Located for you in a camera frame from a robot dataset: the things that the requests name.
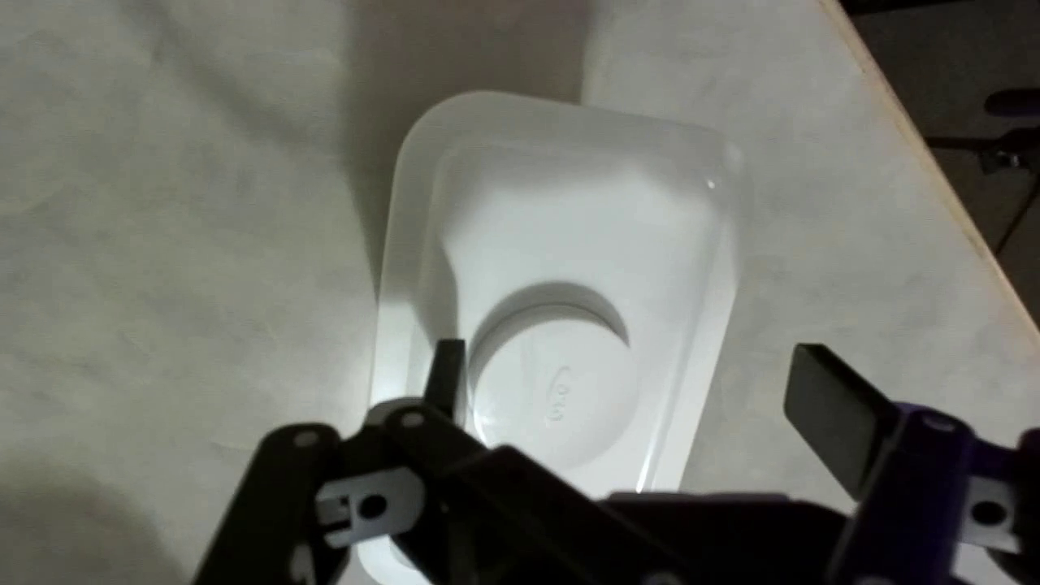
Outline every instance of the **white plastic tray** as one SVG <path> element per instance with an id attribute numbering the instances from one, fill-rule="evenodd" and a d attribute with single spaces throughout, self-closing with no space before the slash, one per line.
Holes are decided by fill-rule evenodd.
<path id="1" fill-rule="evenodd" d="M 370 399 L 468 341 L 458 419 L 590 498 L 678 489 L 738 291 L 733 151 L 704 126 L 462 96 L 405 138 Z"/>

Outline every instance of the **countertop surface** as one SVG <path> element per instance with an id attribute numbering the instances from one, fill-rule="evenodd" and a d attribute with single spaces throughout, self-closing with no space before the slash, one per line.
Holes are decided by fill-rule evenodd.
<path id="1" fill-rule="evenodd" d="M 398 138 L 471 87 L 744 151 L 687 492 L 848 509 L 781 418 L 795 341 L 998 442 L 1040 419 L 1036 332 L 832 3 L 14 0 L 0 583 L 185 583 L 265 431 L 356 426 Z"/>

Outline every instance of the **circular indentation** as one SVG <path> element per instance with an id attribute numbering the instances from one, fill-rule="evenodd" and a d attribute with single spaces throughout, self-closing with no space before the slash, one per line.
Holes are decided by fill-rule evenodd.
<path id="1" fill-rule="evenodd" d="M 626 341 L 582 306 L 527 306 L 477 338 L 468 418 L 483 442 L 576 468 L 626 431 L 640 390 Z"/>
<path id="2" fill-rule="evenodd" d="M 972 522 L 980 525 L 980 526 L 998 526 L 998 525 L 1008 522 L 1008 509 L 1002 509 L 994 501 L 976 501 Z"/>
<path id="3" fill-rule="evenodd" d="M 377 518 L 382 518 L 382 515 L 386 515 L 386 498 L 370 496 L 370 498 L 362 498 L 362 501 L 361 501 L 361 509 L 356 509 L 356 511 L 361 511 L 361 518 L 362 518 L 362 522 L 377 522 Z"/>
<path id="4" fill-rule="evenodd" d="M 418 431 L 418 426 L 424 426 L 424 418 L 423 418 L 423 412 L 404 412 L 404 418 L 398 418 L 398 426 L 404 426 L 404 431 Z"/>

